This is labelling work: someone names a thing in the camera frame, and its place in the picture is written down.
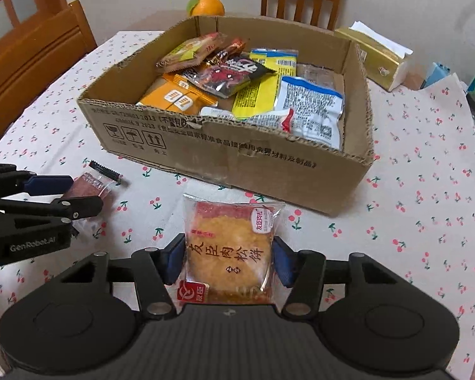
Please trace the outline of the left wooden chair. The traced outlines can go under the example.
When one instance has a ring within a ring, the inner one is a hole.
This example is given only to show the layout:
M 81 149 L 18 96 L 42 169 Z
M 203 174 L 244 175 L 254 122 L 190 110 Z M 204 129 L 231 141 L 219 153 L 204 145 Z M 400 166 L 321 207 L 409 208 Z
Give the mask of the left wooden chair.
M 97 47 L 74 0 L 0 56 L 0 139 L 47 87 Z

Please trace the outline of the long yellow blue snack pack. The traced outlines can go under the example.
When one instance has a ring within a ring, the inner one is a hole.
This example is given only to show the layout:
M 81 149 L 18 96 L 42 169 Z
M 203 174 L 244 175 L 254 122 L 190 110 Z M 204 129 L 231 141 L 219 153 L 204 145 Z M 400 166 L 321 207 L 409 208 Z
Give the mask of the long yellow blue snack pack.
M 252 82 L 248 87 L 238 92 L 231 112 L 237 118 L 243 118 L 272 111 L 281 78 L 297 75 L 298 55 L 297 50 L 291 49 L 253 49 L 250 52 L 250 59 L 275 70 L 275 73 L 263 77 L 260 81 Z

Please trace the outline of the orange fruit with leaf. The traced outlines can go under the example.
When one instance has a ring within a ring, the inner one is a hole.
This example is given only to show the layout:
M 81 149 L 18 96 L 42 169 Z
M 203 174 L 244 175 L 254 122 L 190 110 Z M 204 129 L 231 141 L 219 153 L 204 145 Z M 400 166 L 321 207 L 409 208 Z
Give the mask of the orange fruit with leaf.
M 223 16 L 225 6 L 220 0 L 189 0 L 186 11 L 188 16 Z

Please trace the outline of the brown orange snack bag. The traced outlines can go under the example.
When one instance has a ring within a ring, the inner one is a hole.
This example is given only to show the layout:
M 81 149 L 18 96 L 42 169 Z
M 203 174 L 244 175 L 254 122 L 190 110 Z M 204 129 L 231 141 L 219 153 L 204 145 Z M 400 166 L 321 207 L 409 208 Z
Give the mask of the brown orange snack bag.
M 206 60 L 206 63 L 208 65 L 222 64 L 228 58 L 239 55 L 245 49 L 245 46 L 245 40 L 236 38 L 228 46 L 220 49 L 218 52 L 212 55 L 208 60 Z

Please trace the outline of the orange snack packet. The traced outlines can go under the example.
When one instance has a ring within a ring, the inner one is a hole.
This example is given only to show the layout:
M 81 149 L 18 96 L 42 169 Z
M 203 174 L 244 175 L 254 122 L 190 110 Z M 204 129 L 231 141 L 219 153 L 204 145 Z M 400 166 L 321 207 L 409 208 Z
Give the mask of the orange snack packet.
M 137 105 L 196 116 L 202 108 L 217 107 L 218 103 L 214 96 L 203 92 L 184 77 L 174 75 L 156 79 Z

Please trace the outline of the red meat slice packet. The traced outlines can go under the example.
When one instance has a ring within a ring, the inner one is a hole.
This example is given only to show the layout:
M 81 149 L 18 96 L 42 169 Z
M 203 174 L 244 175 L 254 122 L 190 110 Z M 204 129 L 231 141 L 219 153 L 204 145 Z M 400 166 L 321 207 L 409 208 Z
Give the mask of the red meat slice packet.
M 70 190 L 61 198 L 75 196 L 99 196 L 104 201 L 104 207 L 111 202 L 112 190 L 122 183 L 123 176 L 94 161 L 84 163 L 83 172 L 73 182 Z

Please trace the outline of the black red beef snack bag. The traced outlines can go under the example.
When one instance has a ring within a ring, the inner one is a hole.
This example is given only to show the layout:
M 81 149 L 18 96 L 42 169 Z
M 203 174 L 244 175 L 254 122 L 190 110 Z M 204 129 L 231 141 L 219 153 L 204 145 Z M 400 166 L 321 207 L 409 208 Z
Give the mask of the black red beef snack bag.
M 251 82 L 260 81 L 263 77 L 274 73 L 275 70 L 271 70 L 256 60 L 239 55 L 228 58 L 221 64 L 197 70 L 190 68 L 183 71 L 181 75 L 201 90 L 222 99 L 228 99 Z

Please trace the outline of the clear grey snack packet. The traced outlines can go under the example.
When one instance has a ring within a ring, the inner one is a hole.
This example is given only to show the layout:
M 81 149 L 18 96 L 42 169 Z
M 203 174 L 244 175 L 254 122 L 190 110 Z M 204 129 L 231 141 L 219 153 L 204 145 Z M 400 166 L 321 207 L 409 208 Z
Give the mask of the clear grey snack packet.
M 293 109 L 280 111 L 268 111 L 256 114 L 251 117 L 237 118 L 232 112 L 221 110 L 210 106 L 201 108 L 199 115 L 201 117 L 217 117 L 229 121 L 238 121 L 242 123 L 255 124 L 271 129 L 278 129 L 282 132 L 291 132 L 292 120 L 294 116 Z

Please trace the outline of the light blue box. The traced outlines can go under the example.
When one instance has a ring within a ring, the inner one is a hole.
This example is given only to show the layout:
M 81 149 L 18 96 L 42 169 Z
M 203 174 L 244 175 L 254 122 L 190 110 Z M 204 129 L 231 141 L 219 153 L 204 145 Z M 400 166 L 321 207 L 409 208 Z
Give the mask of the light blue box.
M 424 89 L 433 83 L 444 79 L 450 73 L 451 69 L 449 67 L 440 63 L 432 63 L 432 65 L 427 69 L 426 77 L 421 84 L 421 89 Z

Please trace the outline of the green toasted bun slice pack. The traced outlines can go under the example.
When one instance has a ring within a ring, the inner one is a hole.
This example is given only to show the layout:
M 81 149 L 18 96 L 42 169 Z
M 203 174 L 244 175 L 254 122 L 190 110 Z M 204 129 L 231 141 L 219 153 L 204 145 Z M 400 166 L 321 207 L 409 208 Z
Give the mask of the green toasted bun slice pack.
M 215 32 L 185 40 L 155 64 L 155 69 L 170 73 L 200 65 L 212 52 L 220 49 L 227 41 L 227 35 Z

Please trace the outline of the blue white snack bag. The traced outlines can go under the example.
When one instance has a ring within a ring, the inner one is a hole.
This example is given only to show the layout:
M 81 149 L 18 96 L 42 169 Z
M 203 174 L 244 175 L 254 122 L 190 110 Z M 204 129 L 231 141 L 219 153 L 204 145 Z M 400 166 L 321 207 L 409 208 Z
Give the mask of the blue white snack bag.
M 344 110 L 341 93 L 301 77 L 283 76 L 274 110 L 287 109 L 293 110 L 293 135 L 340 150 L 338 122 Z

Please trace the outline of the open cardboard box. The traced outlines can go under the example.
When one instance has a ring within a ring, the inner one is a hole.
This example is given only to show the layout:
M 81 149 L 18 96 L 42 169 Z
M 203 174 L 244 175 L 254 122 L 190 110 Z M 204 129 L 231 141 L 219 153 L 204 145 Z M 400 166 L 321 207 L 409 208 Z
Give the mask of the open cardboard box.
M 373 162 L 358 47 L 298 22 L 188 18 L 78 105 L 111 153 L 324 214 L 340 213 Z

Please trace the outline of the dark clear snack packet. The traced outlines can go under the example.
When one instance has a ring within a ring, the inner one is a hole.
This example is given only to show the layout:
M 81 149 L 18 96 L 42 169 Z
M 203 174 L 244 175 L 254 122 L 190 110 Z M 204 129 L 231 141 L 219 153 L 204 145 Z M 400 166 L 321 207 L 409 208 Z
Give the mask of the dark clear snack packet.
M 313 64 L 298 64 L 297 76 L 317 86 L 344 93 L 344 78 L 333 70 L 317 67 Z

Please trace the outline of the gold tissue box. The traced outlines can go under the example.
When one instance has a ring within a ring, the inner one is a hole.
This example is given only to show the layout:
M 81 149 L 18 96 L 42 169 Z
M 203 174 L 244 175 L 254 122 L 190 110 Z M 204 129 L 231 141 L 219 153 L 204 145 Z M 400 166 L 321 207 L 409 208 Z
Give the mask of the gold tissue box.
M 390 92 L 406 79 L 412 49 L 380 35 L 363 22 L 335 29 L 334 34 L 358 45 L 367 76 L 380 87 Z

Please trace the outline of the meat floss cake packet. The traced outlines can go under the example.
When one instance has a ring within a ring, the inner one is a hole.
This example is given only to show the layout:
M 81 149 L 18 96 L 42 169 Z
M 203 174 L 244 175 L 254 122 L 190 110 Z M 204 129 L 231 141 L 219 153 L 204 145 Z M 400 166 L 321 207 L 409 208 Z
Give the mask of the meat floss cake packet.
M 184 197 L 185 266 L 177 298 L 193 304 L 270 301 L 273 240 L 285 205 Z

